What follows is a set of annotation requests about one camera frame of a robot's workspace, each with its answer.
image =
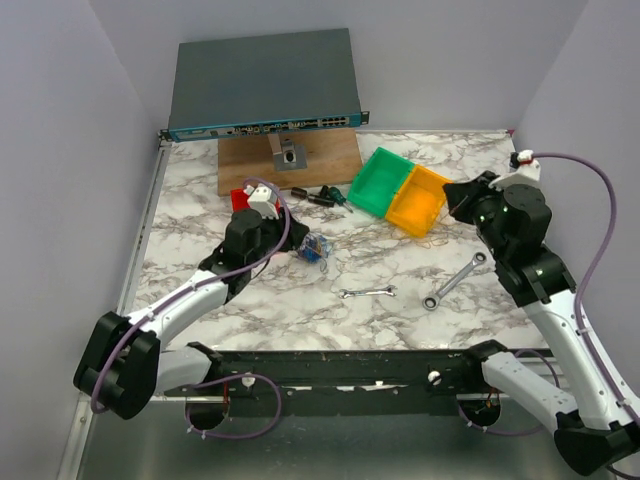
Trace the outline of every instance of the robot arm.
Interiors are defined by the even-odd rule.
[[[445,193],[452,216],[476,227],[495,258],[500,283],[544,336],[573,396],[540,379],[499,344],[476,349],[483,352],[476,360],[484,381],[533,414],[553,434],[565,461],[589,475],[640,449],[640,429],[629,411],[640,408],[640,401],[586,314],[582,312],[582,325],[575,318],[575,281],[544,244],[551,210],[537,188],[540,166],[532,159],[522,163],[514,156],[515,172],[498,177],[487,171],[470,182],[445,185]],[[623,402],[607,382],[607,373],[623,393]]]
[[[191,347],[171,352],[164,349],[194,321],[225,305],[248,285],[250,270],[235,275],[233,272],[254,264],[279,244],[285,221],[284,212],[275,209],[275,197],[252,201],[264,196],[265,188],[259,187],[251,195],[252,208],[233,213],[222,243],[200,262],[184,285],[126,317],[109,312],[98,320],[74,375],[73,383],[79,390],[92,394],[116,344],[145,317],[149,320],[129,338],[106,372],[99,402],[129,419],[144,408],[155,392],[199,383],[205,378],[212,367],[207,355]],[[289,233],[279,251],[297,250],[307,233],[307,226],[291,218]],[[230,276],[217,279],[229,273]]]

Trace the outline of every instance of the metal stand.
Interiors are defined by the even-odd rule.
[[[304,145],[296,145],[289,139],[280,140],[277,133],[270,133],[267,137],[277,172],[307,168],[307,152]]]

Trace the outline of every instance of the small wrench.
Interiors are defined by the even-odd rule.
[[[345,290],[343,288],[338,292],[338,296],[340,298],[361,297],[363,295],[389,295],[390,297],[395,297],[395,289],[396,287],[394,285],[389,285],[388,287],[376,290]]]
[[[440,287],[440,289],[436,293],[429,295],[428,297],[425,297],[424,300],[422,300],[422,306],[429,311],[433,311],[438,308],[438,305],[440,305],[440,300],[442,300],[447,293],[453,290],[453,288],[457,284],[459,284],[467,275],[469,275],[471,273],[471,270],[476,268],[478,265],[482,265],[486,261],[487,256],[484,253],[474,253],[471,261],[464,267],[462,267],[462,270],[456,273],[451,278],[451,280]]]

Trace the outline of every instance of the yellow bin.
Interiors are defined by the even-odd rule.
[[[384,218],[414,237],[424,237],[446,201],[442,189],[445,183],[451,180],[416,165],[396,192]]]

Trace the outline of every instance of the screwdriver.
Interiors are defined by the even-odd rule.
[[[311,203],[321,205],[323,207],[333,207],[335,202],[331,198],[324,198],[312,193],[308,193],[304,188],[293,187],[291,189],[291,195],[296,198],[307,199]]]
[[[336,202],[338,205],[340,205],[341,207],[346,208],[351,213],[353,213],[353,210],[351,210],[351,207],[349,205],[347,205],[347,199],[344,198],[344,196],[342,195],[342,192],[340,192],[340,190],[338,190],[336,187],[330,187],[329,190],[328,190],[327,195],[329,196],[329,198],[331,200]]]

